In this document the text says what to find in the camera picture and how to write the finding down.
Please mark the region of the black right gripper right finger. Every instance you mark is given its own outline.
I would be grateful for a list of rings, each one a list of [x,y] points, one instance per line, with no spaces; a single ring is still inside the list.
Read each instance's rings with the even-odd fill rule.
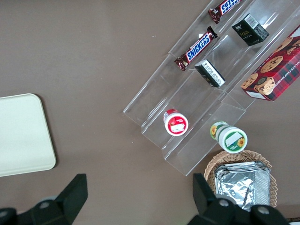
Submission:
[[[225,198],[217,198],[203,174],[193,174],[193,199],[198,214],[190,225],[288,225],[289,222],[275,208],[255,205],[250,211]]]

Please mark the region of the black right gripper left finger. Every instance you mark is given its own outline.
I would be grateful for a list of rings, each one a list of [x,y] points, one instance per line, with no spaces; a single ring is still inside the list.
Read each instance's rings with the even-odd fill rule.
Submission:
[[[18,214],[15,208],[0,209],[2,225],[71,225],[88,198],[87,176],[77,174],[54,199],[37,203]]]

